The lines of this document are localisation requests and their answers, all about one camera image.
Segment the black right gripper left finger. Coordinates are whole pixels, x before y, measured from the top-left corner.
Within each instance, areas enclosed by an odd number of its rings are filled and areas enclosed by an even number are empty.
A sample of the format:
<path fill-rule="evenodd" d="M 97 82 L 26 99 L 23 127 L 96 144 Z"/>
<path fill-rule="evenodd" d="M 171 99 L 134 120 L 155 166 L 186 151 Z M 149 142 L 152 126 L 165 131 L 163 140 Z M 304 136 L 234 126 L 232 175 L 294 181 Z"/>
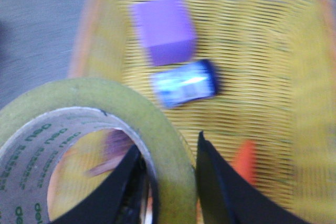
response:
<path fill-rule="evenodd" d="M 152 223 L 159 222 L 158 183 L 136 145 L 84 200 L 51 223 L 140 223 L 142 202 L 152 192 Z"/>

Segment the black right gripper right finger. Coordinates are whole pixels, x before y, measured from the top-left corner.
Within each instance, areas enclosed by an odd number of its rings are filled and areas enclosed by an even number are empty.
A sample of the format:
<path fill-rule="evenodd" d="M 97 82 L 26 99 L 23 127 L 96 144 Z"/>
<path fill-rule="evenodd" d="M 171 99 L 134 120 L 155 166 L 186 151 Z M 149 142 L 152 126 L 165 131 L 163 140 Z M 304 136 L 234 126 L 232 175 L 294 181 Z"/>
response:
<path fill-rule="evenodd" d="M 244 180 L 203 132 L 198 135 L 197 191 L 205 223 L 304 223 Z"/>

